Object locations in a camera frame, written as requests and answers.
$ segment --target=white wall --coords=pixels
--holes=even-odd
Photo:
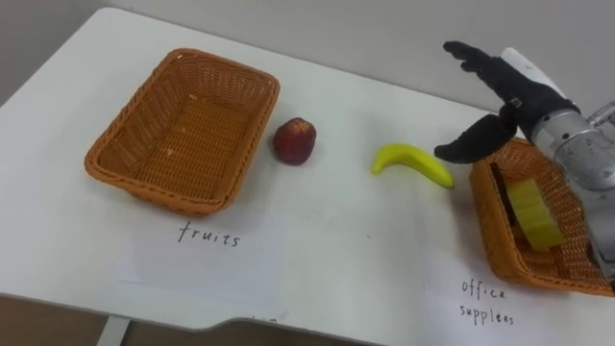
[[[0,102],[101,6],[491,109],[500,102],[440,46],[514,46],[585,111],[615,98],[612,0],[10,0],[0,4]]]

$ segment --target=orange wicker basket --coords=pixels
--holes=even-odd
[[[271,75],[170,52],[86,155],[92,177],[187,215],[228,206],[278,99]]]
[[[510,227],[489,164],[495,162],[506,184],[533,178],[552,211],[565,243],[550,252],[534,252],[519,230]],[[533,146],[515,139],[470,175],[482,241],[492,271],[504,281],[543,288],[612,296],[601,271],[587,255],[584,214],[565,185],[560,169]]]

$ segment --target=apple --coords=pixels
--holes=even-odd
[[[278,160],[300,165],[308,160],[316,143],[314,126],[296,117],[284,123],[273,136],[273,151]]]

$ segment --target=yellow sponge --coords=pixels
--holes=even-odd
[[[534,179],[510,185],[506,191],[521,231],[532,249],[549,251],[564,242]]]

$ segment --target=banana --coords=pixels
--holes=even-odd
[[[421,149],[403,143],[391,143],[383,146],[376,154],[372,164],[372,174],[378,175],[391,164],[404,164],[416,169],[436,184],[453,188],[455,182],[451,171],[438,159]]]

